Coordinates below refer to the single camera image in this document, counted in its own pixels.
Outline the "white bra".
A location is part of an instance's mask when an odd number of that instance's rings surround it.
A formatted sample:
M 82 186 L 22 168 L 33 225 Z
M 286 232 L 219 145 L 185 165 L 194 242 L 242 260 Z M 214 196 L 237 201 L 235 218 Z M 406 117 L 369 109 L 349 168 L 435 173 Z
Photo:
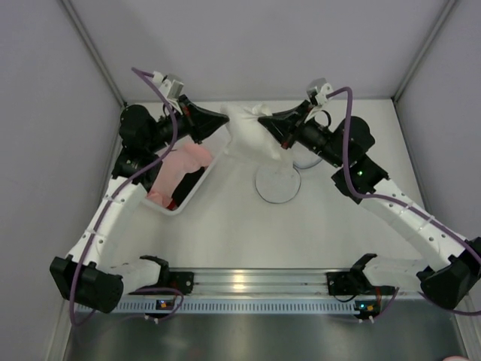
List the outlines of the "white bra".
M 259 118 L 273 113 L 263 103 L 254 107 L 225 103 L 220 111 L 228 117 L 226 128 L 231 137 L 225 154 L 242 161 L 274 168 L 293 166 L 293 153 L 283 149 L 276 138 L 259 122 Z

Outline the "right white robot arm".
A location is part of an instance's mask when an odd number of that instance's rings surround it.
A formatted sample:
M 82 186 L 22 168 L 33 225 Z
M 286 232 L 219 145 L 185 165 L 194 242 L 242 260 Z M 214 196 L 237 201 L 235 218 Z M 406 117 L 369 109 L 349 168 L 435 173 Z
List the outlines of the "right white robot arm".
M 352 116 L 330 130 L 308 117 L 312 110 L 303 102 L 290 111 L 261 116 L 259 123 L 282 148 L 299 143 L 336 167 L 332 180 L 337 189 L 381 218 L 421 256 L 393 259 L 367 253 L 342 274 L 341 292 L 401 288 L 423 293 L 441 308 L 455 309 L 480 280 L 480 239 L 463 239 L 399 189 L 367 155 L 375 139 L 362 118 Z

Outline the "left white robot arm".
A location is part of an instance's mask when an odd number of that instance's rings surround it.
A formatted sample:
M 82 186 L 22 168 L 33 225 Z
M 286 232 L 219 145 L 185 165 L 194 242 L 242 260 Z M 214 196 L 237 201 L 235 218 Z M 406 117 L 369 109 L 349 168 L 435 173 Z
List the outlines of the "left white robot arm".
M 165 106 L 158 118 L 143 105 L 123 109 L 122 148 L 101 204 L 79 241 L 50 264 L 71 313 L 78 305 L 110 313 L 129 293 L 190 292 L 172 281 L 168 262 L 158 256 L 121 264 L 114 264 L 113 256 L 140 205 L 171 215 L 188 205 L 216 163 L 200 144 L 228 121 L 186 96 Z

